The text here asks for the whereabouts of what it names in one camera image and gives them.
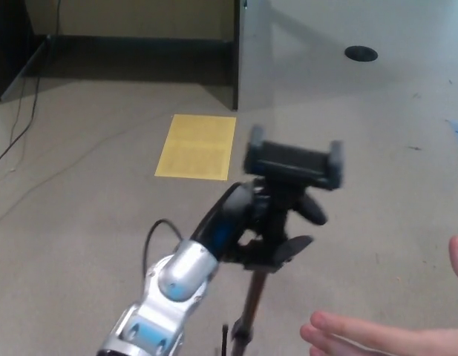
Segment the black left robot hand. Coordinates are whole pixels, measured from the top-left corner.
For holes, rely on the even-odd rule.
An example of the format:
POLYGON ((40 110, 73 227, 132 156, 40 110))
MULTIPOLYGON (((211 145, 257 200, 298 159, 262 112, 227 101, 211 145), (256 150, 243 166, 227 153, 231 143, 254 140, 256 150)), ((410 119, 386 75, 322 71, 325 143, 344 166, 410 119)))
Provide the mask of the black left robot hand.
POLYGON ((273 274, 303 251, 313 238, 290 238, 285 231, 290 211, 314 225, 327 215, 303 186, 256 178, 233 184, 201 220, 191 239, 219 262, 273 274))

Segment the person's bare hand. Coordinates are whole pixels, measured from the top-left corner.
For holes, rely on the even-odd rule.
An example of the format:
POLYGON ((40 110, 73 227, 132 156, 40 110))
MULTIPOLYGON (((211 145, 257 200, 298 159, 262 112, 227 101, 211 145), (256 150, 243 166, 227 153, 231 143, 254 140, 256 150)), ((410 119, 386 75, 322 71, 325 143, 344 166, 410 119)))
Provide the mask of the person's bare hand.
POLYGON ((314 312, 300 328, 310 355, 458 355, 458 328, 410 330, 314 312))

